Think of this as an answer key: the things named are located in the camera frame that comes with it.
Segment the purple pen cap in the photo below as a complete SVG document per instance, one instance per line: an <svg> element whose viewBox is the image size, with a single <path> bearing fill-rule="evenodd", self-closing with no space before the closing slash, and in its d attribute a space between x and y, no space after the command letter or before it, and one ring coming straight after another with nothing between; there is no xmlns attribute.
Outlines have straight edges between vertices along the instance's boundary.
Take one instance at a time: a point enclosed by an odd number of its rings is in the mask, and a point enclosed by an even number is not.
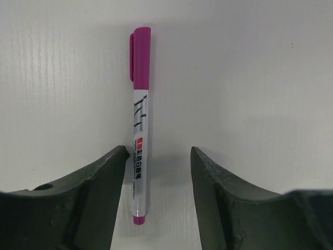
<svg viewBox="0 0 333 250"><path fill-rule="evenodd" d="M139 27L130 35L129 74L135 90L148 90L150 80L151 28Z"/></svg>

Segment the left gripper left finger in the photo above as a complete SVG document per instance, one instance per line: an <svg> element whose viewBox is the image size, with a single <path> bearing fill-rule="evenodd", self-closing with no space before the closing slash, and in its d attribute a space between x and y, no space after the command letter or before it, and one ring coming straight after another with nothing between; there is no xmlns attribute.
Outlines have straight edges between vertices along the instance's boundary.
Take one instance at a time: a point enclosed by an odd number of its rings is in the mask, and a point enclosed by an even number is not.
<svg viewBox="0 0 333 250"><path fill-rule="evenodd" d="M109 249L128 158L117 146L33 190L1 193L1 249Z"/></svg>

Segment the purple marker pen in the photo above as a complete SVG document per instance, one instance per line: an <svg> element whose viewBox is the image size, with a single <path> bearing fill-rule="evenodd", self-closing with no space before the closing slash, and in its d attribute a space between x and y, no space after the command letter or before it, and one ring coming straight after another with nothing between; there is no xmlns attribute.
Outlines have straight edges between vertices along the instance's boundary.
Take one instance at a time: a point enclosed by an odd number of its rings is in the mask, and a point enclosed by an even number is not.
<svg viewBox="0 0 333 250"><path fill-rule="evenodd" d="M137 226L147 215L147 159L148 91L134 90L132 217Z"/></svg>

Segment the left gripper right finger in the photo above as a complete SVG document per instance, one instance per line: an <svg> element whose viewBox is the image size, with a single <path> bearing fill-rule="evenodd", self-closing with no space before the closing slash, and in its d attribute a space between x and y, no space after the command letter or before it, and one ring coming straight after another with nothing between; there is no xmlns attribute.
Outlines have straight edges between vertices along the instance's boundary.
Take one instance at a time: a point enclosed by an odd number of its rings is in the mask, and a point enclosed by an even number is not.
<svg viewBox="0 0 333 250"><path fill-rule="evenodd" d="M332 190L277 194L190 152L203 249L332 249Z"/></svg>

